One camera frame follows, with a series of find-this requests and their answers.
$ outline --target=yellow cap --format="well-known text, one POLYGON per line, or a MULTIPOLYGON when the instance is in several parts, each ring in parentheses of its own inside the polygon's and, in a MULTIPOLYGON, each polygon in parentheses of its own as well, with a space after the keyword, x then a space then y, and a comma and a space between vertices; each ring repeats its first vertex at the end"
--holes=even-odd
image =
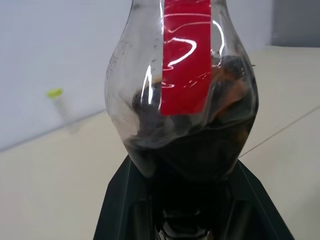
POLYGON ((46 93, 46 96, 50 99, 54 99, 56 97, 59 97, 63 92, 64 92, 64 90, 62 88, 54 88, 54 89, 49 90, 46 93))

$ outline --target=red tape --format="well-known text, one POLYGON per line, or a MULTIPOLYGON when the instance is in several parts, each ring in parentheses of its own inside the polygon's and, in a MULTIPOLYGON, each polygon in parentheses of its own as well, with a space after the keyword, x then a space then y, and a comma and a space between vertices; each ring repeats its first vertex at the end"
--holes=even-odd
POLYGON ((203 110, 211 81, 211 0, 165 0, 162 115, 203 110))

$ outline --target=beige floor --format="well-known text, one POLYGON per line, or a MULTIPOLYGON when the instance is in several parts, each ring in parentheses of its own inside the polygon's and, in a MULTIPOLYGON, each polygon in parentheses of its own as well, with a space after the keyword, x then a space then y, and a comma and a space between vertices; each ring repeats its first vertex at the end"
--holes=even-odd
MULTIPOLYGON (((260 109, 240 159, 297 240, 319 239, 320 49, 250 54, 260 109)), ((92 239, 126 151, 105 113, 0 153, 0 239, 92 239)))

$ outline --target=white wall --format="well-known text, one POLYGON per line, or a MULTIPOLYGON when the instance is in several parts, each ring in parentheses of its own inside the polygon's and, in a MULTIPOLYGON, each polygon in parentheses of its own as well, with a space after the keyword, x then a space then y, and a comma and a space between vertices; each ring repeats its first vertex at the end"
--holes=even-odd
MULTIPOLYGON (((227 0, 248 51, 269 43, 272 0, 227 0)), ((61 126, 45 96, 64 88, 79 119, 102 111, 109 58, 131 0, 0 1, 0 150, 61 126)))

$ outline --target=tile grout line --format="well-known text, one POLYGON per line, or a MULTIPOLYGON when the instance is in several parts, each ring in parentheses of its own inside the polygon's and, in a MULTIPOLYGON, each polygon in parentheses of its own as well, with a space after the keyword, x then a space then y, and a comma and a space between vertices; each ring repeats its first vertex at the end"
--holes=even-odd
POLYGON ((287 126, 281 128, 280 130, 278 130, 277 132, 275 132, 274 134, 272 134, 270 137, 268 137, 267 139, 263 140, 262 142, 260 142, 258 145, 254 146, 253 148, 249 149, 248 151, 246 151, 244 154, 240 155, 239 158, 243 157, 244 155, 246 155, 247 153, 251 152, 252 150, 256 149, 257 147, 259 147, 260 145, 264 144, 265 142, 269 141, 270 139, 272 139, 273 137, 275 137, 276 135, 282 133, 284 130, 290 128, 291 126, 293 126, 294 124, 296 124, 297 122, 299 122, 300 120, 304 119, 305 117, 311 115, 312 113, 314 113, 315 111, 320 109, 320 105, 316 106, 315 108, 311 109, 310 111, 308 111, 307 113, 305 113, 304 115, 302 115, 301 117, 298 117, 296 120, 294 120, 293 122, 289 123, 287 126))

